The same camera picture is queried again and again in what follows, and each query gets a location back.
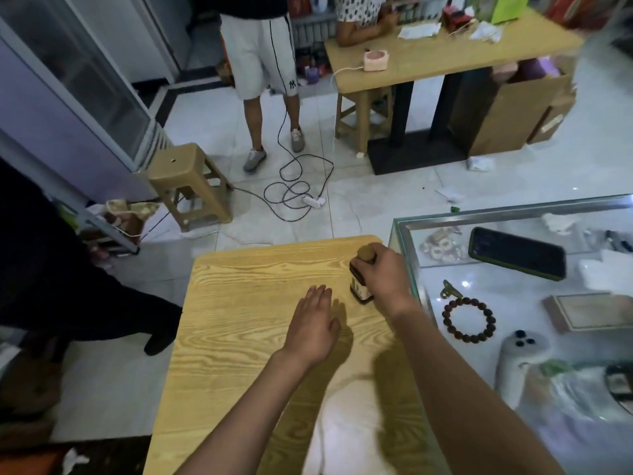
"gray sneaker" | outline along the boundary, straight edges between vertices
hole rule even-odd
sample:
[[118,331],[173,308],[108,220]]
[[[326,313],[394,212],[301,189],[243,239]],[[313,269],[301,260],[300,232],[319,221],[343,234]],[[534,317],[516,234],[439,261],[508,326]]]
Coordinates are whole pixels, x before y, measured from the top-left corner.
[[266,159],[266,150],[262,149],[261,151],[251,150],[248,153],[248,159],[246,159],[246,163],[244,163],[244,171],[250,174],[254,173],[257,170],[259,164]]
[[292,151],[295,153],[300,152],[306,147],[306,141],[303,139],[303,132],[301,130],[293,130],[290,132]]

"black shoe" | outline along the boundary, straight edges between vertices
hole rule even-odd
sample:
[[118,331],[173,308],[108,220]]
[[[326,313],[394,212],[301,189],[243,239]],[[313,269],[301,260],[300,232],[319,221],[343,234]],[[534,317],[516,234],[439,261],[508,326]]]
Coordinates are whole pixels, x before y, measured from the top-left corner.
[[176,340],[176,334],[161,334],[152,335],[147,341],[145,348],[143,349],[147,355],[153,357],[158,355],[165,348],[171,345]]

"black table base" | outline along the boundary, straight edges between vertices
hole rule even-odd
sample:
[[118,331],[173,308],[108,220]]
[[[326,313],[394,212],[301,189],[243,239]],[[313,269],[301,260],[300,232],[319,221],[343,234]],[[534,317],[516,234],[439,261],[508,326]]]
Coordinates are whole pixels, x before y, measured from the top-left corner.
[[376,175],[433,167],[467,158],[466,152],[456,143],[448,129],[465,73],[444,77],[431,128],[418,132],[405,133],[413,82],[396,85],[391,135],[388,139],[372,140],[368,144],[369,160]]

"polka dot shirt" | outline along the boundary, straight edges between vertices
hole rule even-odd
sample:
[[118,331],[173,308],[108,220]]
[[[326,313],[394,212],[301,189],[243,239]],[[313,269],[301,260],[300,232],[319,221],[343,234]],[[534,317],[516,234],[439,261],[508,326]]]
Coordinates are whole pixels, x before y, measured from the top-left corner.
[[372,26],[378,21],[380,6],[387,0],[336,0],[339,21],[355,21],[359,26]]

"white shorts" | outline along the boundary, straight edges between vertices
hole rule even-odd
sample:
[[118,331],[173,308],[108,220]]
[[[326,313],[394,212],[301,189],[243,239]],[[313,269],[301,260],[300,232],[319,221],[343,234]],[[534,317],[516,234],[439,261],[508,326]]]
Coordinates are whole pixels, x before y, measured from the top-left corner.
[[268,85],[289,96],[297,94],[294,41],[288,15],[264,20],[222,15],[220,31],[235,89],[242,100],[257,98]]

